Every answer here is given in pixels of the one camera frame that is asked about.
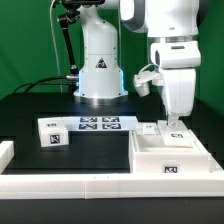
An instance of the black table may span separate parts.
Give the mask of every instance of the black table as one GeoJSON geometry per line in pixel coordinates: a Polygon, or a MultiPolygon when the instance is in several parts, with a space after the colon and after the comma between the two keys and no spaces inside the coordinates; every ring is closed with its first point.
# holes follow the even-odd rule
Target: black table
{"type": "MultiPolygon", "coordinates": [[[[136,116],[140,122],[165,119],[164,107],[156,93],[144,98],[131,94],[128,102],[114,106],[74,103],[68,94],[13,94],[0,101],[0,115],[0,140],[14,140],[16,153],[3,175],[129,172],[127,133],[71,133],[69,146],[43,150],[38,118],[136,116]],[[106,154],[99,148],[102,141],[108,148],[106,154]]],[[[223,167],[224,119],[196,99],[192,115],[182,120],[223,167]]],[[[0,200],[0,222],[216,224],[224,223],[224,199],[0,200]]]]}

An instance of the white platform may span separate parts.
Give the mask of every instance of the white platform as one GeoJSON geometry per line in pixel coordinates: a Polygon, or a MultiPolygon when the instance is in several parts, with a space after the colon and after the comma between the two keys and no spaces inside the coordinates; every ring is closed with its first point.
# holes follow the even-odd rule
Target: white platform
{"type": "Polygon", "coordinates": [[[191,146],[167,146],[157,124],[137,123],[129,130],[131,173],[1,175],[0,199],[224,196],[223,169],[189,134],[191,146]]]}
{"type": "Polygon", "coordinates": [[[12,141],[3,141],[0,144],[0,174],[8,166],[14,156],[14,146],[12,141]]]}
{"type": "Polygon", "coordinates": [[[38,119],[41,147],[69,144],[69,131],[129,131],[136,127],[136,117],[53,117],[38,119]]]}

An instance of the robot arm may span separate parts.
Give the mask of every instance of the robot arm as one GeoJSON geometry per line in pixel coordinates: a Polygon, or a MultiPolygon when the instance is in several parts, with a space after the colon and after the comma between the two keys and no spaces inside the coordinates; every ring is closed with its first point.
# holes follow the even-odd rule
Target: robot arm
{"type": "Polygon", "coordinates": [[[119,0],[62,0],[67,9],[59,17],[70,60],[71,78],[78,79],[74,100],[94,105],[116,104],[127,99],[123,72],[117,60],[117,30],[100,18],[98,9],[117,9],[119,0]],[[78,70],[68,26],[80,20],[84,37],[84,66],[78,70]]]}
{"type": "Polygon", "coordinates": [[[179,116],[190,115],[195,93],[195,67],[201,55],[194,37],[198,34],[199,0],[121,0],[124,25],[133,32],[147,32],[154,72],[134,78],[141,96],[149,93],[152,80],[168,115],[168,126],[178,126],[179,116]]]}

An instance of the green backdrop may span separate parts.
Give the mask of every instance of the green backdrop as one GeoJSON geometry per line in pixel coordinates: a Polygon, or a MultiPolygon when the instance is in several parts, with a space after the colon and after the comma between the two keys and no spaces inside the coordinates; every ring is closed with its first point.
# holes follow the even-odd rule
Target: green backdrop
{"type": "MultiPolygon", "coordinates": [[[[17,86],[57,75],[49,22],[51,0],[2,1],[0,8],[0,98],[17,86]]],[[[69,72],[68,57],[53,11],[61,73],[69,72]]],[[[118,27],[117,11],[102,10],[100,15],[118,27]]],[[[224,1],[211,0],[208,16],[200,26],[199,44],[202,65],[198,69],[196,96],[224,116],[224,1]]],[[[75,57],[83,65],[83,41],[80,23],[70,28],[75,57]]],[[[147,63],[145,34],[129,32],[121,27],[121,68],[125,88],[135,91],[133,75],[147,63]]],[[[38,87],[34,91],[60,91],[59,87],[38,87]]]]}

